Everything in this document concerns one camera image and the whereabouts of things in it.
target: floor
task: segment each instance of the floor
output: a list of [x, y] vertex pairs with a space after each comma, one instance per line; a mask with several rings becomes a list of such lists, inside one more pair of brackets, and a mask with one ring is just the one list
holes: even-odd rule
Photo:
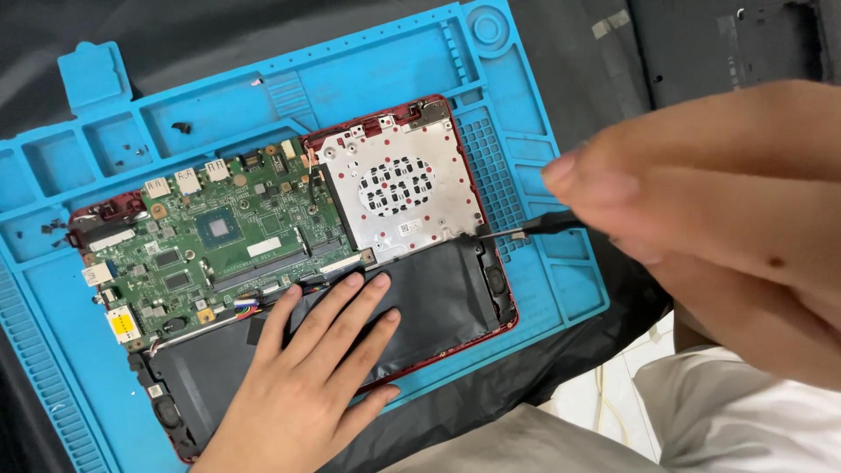
[[[655, 462], [660, 458], [660, 447], [632, 378], [648, 362], [674, 354], [673, 327], [674, 313], [669, 313], [603, 367], [605, 398], [618, 411], [627, 436], [622, 432], [620, 421], [607, 406], [603, 408], [598, 431]], [[552, 399], [540, 408], [580, 427], [597, 430], [598, 406], [599, 391], [593, 370], [563, 383], [555, 390]]]

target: finger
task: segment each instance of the finger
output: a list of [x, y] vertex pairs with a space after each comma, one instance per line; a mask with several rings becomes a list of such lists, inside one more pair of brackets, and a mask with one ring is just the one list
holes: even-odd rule
[[361, 274], [353, 273], [334, 286], [301, 322], [292, 341], [286, 347], [285, 358], [294, 365], [306, 358], [327, 332], [327, 328], [336, 319], [342, 307], [357, 294], [364, 280]]
[[359, 433], [383, 410], [395, 397], [399, 396], [400, 388], [395, 385], [385, 385], [371, 391], [364, 399], [347, 408], [336, 426], [333, 437], [337, 450], [344, 449]]
[[306, 369], [312, 376], [327, 380], [359, 335], [377, 304], [389, 290], [390, 285], [391, 279], [386, 273], [378, 274], [366, 284], [362, 292], [336, 318], [318, 345], [313, 348], [312, 353], [301, 362], [301, 368]]
[[575, 168], [636, 173], [681, 166], [841, 182], [837, 123], [841, 88], [775, 82], [684, 102], [614, 125], [589, 141]]
[[830, 217], [841, 208], [839, 183], [656, 167], [638, 178], [587, 174], [569, 196], [582, 220], [612, 237], [693, 254], [841, 306], [841, 220]]
[[299, 300], [301, 300], [301, 288], [297, 284], [292, 284], [286, 289], [286, 293], [275, 302], [272, 311], [263, 324], [260, 340], [257, 341], [257, 350], [254, 352], [253, 363], [266, 363], [280, 354], [280, 347], [283, 343], [283, 327]]
[[679, 253], [667, 253], [648, 270], [745, 362], [781, 378], [841, 390], [838, 332], [787, 288]]
[[336, 368], [327, 381], [327, 388], [337, 393], [337, 403], [348, 403], [351, 400], [353, 393], [362, 385], [371, 368], [383, 354], [399, 323], [400, 313], [397, 309], [386, 312], [365, 339]]

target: green circuit board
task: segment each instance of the green circuit board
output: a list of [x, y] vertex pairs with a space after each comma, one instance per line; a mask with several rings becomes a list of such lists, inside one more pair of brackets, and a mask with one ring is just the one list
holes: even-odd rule
[[107, 263], [115, 274], [99, 287], [100, 295], [112, 290], [116, 297], [106, 301], [108, 308], [128, 306], [136, 321], [122, 318], [122, 328], [111, 321], [118, 340], [129, 326], [139, 330], [139, 337], [122, 343], [129, 351], [218, 323], [216, 314], [230, 312], [234, 300], [285, 289], [356, 256], [362, 260], [348, 244], [318, 167], [304, 162], [297, 140], [251, 154], [257, 159], [249, 162], [257, 165], [241, 157], [224, 161], [229, 175], [221, 180], [211, 180], [206, 167], [190, 168], [200, 189], [187, 195], [179, 173], [164, 177], [170, 190], [164, 195], [151, 195], [159, 192], [146, 183], [149, 216], [133, 224], [135, 235], [93, 252], [88, 265]]

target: left hand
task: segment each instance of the left hand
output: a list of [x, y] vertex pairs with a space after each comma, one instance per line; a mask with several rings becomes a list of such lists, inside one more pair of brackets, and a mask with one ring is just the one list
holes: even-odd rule
[[395, 309], [386, 312], [342, 361], [391, 284], [385, 273], [364, 289], [363, 282], [352, 274], [337, 284], [281, 350], [283, 327], [301, 298], [297, 285], [289, 287], [266, 319], [246, 378], [192, 473], [310, 473], [400, 393], [397, 386], [380, 386], [347, 406], [399, 323]]

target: fingernail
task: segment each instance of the fingernail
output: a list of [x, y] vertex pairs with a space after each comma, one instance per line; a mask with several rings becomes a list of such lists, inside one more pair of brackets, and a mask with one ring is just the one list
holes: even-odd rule
[[540, 174], [543, 177], [543, 183], [547, 189], [551, 189], [554, 185], [559, 183], [563, 178], [569, 175], [575, 166], [575, 158], [581, 153], [581, 150], [567, 151], [561, 157], [551, 161], [543, 169]]
[[385, 287], [390, 281], [389, 276], [386, 273], [377, 274], [376, 277], [373, 279], [373, 285], [377, 287]]
[[626, 238], [613, 238], [611, 242], [623, 253], [636, 259], [641, 264], [652, 266], [663, 261], [663, 252], [660, 252], [649, 245]]
[[364, 280], [364, 278], [362, 277], [362, 275], [360, 273], [354, 273], [354, 274], [351, 274], [350, 276], [345, 278], [345, 284], [347, 284], [351, 287], [356, 287], [356, 286], [362, 284], [363, 280]]
[[390, 390], [387, 395], [385, 395], [385, 401], [391, 402], [395, 397], [400, 395], [400, 388], [395, 386], [394, 389]]
[[620, 205], [639, 193], [639, 179], [620, 173], [598, 173], [580, 180], [581, 203], [587, 205]]

